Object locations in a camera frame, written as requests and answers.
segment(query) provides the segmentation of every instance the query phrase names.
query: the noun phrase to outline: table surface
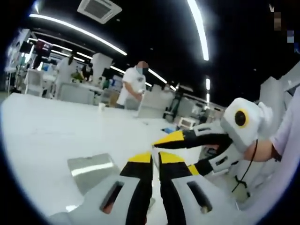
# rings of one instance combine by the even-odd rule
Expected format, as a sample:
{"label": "table surface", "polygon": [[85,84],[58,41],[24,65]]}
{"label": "table surface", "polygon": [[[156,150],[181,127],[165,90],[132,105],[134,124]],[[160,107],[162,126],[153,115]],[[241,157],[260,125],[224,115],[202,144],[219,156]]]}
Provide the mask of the table surface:
{"label": "table surface", "polygon": [[[163,119],[137,119],[131,111],[83,105],[13,93],[1,105],[6,154],[16,179],[44,215],[83,202],[67,160],[109,153],[122,169],[128,158],[151,149],[170,126]],[[187,164],[199,158],[199,148],[172,150]],[[166,224],[154,169],[149,225]]]}
{"label": "table surface", "polygon": [[88,83],[79,83],[79,87],[87,88],[89,90],[96,91],[98,93],[102,93],[103,92],[103,90],[101,88],[93,86],[93,85],[88,84]]}
{"label": "table surface", "polygon": [[43,73],[43,80],[44,81],[54,82],[55,79],[56,79],[56,76],[48,74],[48,73]]}

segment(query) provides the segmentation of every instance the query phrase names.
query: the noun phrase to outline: cable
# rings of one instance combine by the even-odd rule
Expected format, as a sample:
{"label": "cable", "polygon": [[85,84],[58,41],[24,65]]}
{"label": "cable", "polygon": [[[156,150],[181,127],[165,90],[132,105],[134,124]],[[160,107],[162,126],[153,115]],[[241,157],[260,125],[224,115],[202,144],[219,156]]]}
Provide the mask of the cable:
{"label": "cable", "polygon": [[257,150],[257,144],[258,144],[258,140],[256,140],[254,153],[253,153],[253,156],[252,156],[252,158],[251,158],[251,161],[250,161],[250,164],[249,164],[247,170],[245,171],[244,175],[242,176],[242,179],[238,181],[238,184],[235,186],[235,188],[234,188],[231,192],[234,192],[234,191],[235,191],[235,189],[239,186],[239,184],[240,184],[240,183],[242,182],[242,180],[244,179],[246,173],[248,172],[248,170],[249,170],[249,168],[250,168],[250,166],[251,166],[251,164],[252,164],[252,162],[253,162],[253,159],[254,159],[256,150]]}

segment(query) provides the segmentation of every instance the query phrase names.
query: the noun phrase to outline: robotic hand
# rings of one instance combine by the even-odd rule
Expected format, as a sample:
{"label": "robotic hand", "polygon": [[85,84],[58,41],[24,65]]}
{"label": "robotic hand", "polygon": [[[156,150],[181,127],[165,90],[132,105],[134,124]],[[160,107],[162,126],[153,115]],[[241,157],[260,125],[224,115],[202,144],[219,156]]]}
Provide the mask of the robotic hand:
{"label": "robotic hand", "polygon": [[[166,149],[219,144],[219,155],[208,162],[221,171],[243,158],[247,147],[270,124],[272,111],[238,98],[225,110],[221,121],[177,131],[154,143]],[[160,193],[169,225],[247,225],[251,218],[238,210],[235,200],[203,176],[197,165],[167,152],[157,153]],[[75,210],[49,217],[54,225],[144,225],[152,196],[151,152],[130,158],[120,175],[109,176],[90,190]]]}
{"label": "robotic hand", "polygon": [[272,121],[272,110],[260,102],[235,99],[221,120],[203,123],[191,130],[176,131],[153,144],[156,148],[181,149],[217,144],[218,156],[191,165],[194,175],[206,175],[229,168],[243,159],[244,152]]}

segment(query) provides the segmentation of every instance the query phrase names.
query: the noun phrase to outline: black ceiling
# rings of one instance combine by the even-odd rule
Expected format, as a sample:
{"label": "black ceiling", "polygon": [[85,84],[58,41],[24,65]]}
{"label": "black ceiling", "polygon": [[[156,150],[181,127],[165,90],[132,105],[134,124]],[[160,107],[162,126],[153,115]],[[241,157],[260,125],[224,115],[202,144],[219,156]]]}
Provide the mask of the black ceiling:
{"label": "black ceiling", "polygon": [[[204,20],[209,61],[203,60],[187,0],[112,1],[122,12],[106,24],[78,13],[81,0],[46,0],[39,13],[83,28],[124,50],[127,56],[63,25],[37,18],[29,18],[26,25],[104,53],[122,70],[145,60],[168,82],[190,86],[200,98],[205,99],[204,81],[209,77],[210,100],[222,106],[237,97],[257,100],[263,81],[269,76],[280,78],[299,61],[293,45],[286,43],[286,35],[274,31],[273,14],[261,0],[197,0]],[[47,40],[77,48],[49,37]],[[77,51],[92,55],[81,48]],[[150,73],[146,79],[163,84]]]}

